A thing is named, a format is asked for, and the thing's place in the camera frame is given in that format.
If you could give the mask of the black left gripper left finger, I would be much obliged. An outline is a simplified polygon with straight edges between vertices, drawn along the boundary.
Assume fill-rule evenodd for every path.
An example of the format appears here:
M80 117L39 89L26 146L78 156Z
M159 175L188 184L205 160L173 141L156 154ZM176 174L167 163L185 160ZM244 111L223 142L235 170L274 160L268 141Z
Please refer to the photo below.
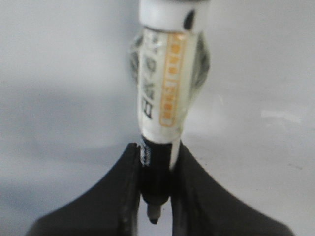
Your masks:
M136 236L139 147L129 143L112 169L69 204L37 219L29 236Z

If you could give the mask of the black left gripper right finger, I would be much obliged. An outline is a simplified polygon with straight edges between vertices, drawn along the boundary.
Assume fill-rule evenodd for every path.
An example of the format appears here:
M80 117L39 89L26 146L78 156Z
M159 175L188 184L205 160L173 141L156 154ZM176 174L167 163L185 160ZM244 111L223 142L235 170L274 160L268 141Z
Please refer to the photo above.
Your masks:
M174 236L291 236L292 230L219 185L180 146L171 193Z

